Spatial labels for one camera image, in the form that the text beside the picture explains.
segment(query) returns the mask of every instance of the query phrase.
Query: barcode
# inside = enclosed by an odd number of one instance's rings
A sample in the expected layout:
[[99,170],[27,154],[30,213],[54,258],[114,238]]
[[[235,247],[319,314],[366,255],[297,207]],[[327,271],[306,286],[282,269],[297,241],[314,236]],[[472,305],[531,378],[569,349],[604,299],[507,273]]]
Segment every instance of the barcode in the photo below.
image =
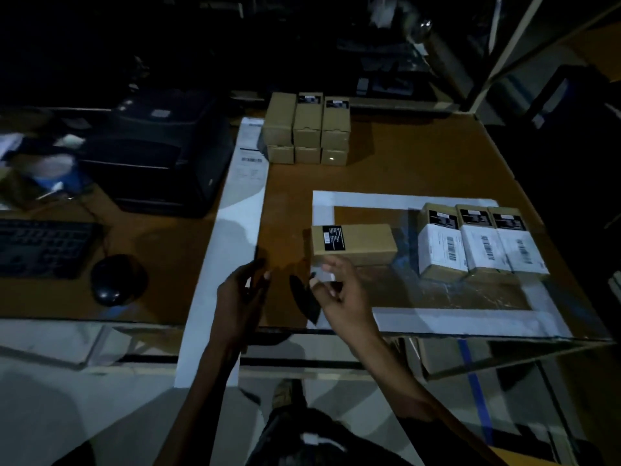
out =
[[457,253],[455,253],[455,242],[453,237],[446,237],[446,244],[448,247],[448,259],[457,261]]
[[489,244],[489,239],[487,235],[481,235],[481,240],[483,241],[483,248],[485,249],[485,254],[487,255],[488,260],[495,260],[494,252],[492,252],[492,246]]
[[516,240],[517,242],[517,249],[520,250],[520,254],[522,255],[522,259],[524,260],[524,263],[526,263],[527,265],[532,265],[533,261],[530,258],[530,253],[528,252],[528,250],[526,250],[526,246],[524,246],[524,241],[522,241],[521,239]]

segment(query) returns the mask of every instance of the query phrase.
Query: left hand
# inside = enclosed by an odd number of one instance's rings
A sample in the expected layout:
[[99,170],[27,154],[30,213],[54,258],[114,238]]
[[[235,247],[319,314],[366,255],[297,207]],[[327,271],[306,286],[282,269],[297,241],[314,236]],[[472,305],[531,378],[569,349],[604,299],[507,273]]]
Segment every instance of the left hand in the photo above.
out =
[[246,282],[264,264],[260,258],[242,265],[218,286],[210,345],[237,352],[247,344],[261,318],[270,274],[265,272],[254,287],[246,288]]

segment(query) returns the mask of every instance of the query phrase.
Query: white labeled box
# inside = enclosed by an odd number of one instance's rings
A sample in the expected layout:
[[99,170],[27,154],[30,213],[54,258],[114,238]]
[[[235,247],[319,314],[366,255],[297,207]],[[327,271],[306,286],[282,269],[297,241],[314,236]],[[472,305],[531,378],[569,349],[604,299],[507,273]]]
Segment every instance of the white labeled box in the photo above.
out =
[[517,283],[487,208],[465,204],[458,204],[455,208],[466,251],[469,280]]
[[488,210],[513,272],[546,278],[550,272],[520,211],[514,207],[490,207]]
[[450,283],[468,274],[454,207],[426,203],[419,214],[418,229],[421,278]]

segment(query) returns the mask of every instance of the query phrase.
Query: small cardboard box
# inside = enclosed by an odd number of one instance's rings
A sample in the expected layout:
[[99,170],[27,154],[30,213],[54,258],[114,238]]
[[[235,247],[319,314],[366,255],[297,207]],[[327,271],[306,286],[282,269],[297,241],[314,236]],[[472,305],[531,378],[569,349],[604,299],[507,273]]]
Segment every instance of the small cardboard box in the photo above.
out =
[[296,163],[320,163],[321,149],[296,146]]
[[517,283],[487,208],[466,204],[458,204],[455,208],[466,250],[469,280],[481,283]]
[[323,165],[347,165],[347,152],[343,150],[327,150],[323,149],[321,154],[321,163]]
[[294,163],[293,147],[268,145],[268,159],[271,163]]
[[323,105],[321,147],[324,150],[349,150],[352,130],[349,98],[326,96]]
[[389,265],[397,254],[388,224],[313,226],[311,234],[316,260],[324,255],[342,255],[356,266]]
[[421,278],[452,283],[468,274],[454,207],[426,203],[419,213],[418,232]]
[[293,121],[293,144],[296,147],[321,147],[322,93],[300,93]]
[[545,279],[550,275],[524,218],[515,207],[488,207],[497,228],[502,248],[515,274],[522,277]]
[[298,96],[272,93],[261,134],[266,145],[293,145],[291,130]]

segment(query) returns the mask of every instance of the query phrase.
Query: printer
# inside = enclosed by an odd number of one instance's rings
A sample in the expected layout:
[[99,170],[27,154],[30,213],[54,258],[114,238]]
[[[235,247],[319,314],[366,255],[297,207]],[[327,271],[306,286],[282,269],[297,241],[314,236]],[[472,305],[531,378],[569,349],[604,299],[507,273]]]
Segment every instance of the printer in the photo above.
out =
[[123,211],[203,217],[233,148],[213,93],[147,89],[121,101],[77,157]]

